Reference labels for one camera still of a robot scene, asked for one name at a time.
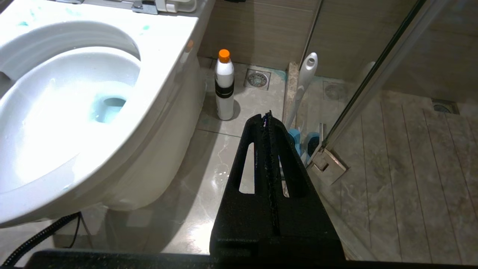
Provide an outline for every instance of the black hose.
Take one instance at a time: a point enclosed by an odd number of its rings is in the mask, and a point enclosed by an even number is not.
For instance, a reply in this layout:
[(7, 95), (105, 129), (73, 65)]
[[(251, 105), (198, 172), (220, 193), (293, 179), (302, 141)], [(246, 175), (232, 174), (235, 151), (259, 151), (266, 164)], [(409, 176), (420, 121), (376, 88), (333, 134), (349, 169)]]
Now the black hose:
[(74, 220), (75, 218), (79, 219), (80, 217), (81, 212), (77, 212), (62, 217), (59, 220), (55, 221), (50, 226), (35, 234), (25, 243), (19, 246), (12, 254), (10, 254), (10, 256), (2, 264), (2, 266), (15, 266), (15, 264), (20, 260), (20, 258), (23, 257), (23, 255), (25, 255), (28, 251), (37, 246), (39, 243), (43, 242), (48, 237), (52, 236), (56, 231), (70, 223), (70, 221)]

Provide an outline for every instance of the white bottle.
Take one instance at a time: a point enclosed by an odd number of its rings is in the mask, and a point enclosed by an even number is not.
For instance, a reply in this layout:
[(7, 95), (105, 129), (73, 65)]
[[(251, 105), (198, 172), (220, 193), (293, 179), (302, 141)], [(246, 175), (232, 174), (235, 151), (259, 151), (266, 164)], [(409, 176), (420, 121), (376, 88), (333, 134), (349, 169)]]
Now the white bottle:
[(227, 121), (234, 115), (234, 66), (226, 49), (219, 51), (215, 77), (217, 115), (219, 119)]

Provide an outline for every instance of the black 3d-printed part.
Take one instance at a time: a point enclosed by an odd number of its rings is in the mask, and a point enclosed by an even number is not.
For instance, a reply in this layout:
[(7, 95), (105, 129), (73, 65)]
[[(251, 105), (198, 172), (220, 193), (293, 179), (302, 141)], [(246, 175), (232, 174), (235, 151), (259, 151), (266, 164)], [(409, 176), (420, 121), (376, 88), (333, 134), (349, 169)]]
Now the black 3d-printed part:
[[(239, 192), (254, 143), (254, 194)], [(282, 192), (282, 167), (289, 198)], [(211, 233), (218, 258), (345, 260), (340, 239), (284, 125), (269, 112), (248, 119)]]

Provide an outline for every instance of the orange cap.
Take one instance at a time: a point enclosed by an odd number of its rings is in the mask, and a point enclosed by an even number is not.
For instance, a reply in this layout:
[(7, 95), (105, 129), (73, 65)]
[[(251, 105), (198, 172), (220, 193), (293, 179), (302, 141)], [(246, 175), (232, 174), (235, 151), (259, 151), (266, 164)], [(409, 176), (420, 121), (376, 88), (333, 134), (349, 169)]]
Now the orange cap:
[(231, 57), (231, 53), (226, 50), (226, 49), (221, 49), (219, 51), (219, 61), (223, 64), (226, 64), (229, 62), (230, 60), (230, 57)]

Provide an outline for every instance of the white toilet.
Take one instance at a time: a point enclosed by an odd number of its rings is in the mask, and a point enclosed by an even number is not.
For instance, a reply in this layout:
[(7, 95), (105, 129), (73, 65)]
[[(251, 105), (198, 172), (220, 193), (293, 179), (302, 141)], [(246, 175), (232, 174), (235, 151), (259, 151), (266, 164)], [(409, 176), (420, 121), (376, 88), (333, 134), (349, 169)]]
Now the white toilet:
[(153, 202), (202, 108), (215, 0), (61, 1), (0, 14), (0, 227)]

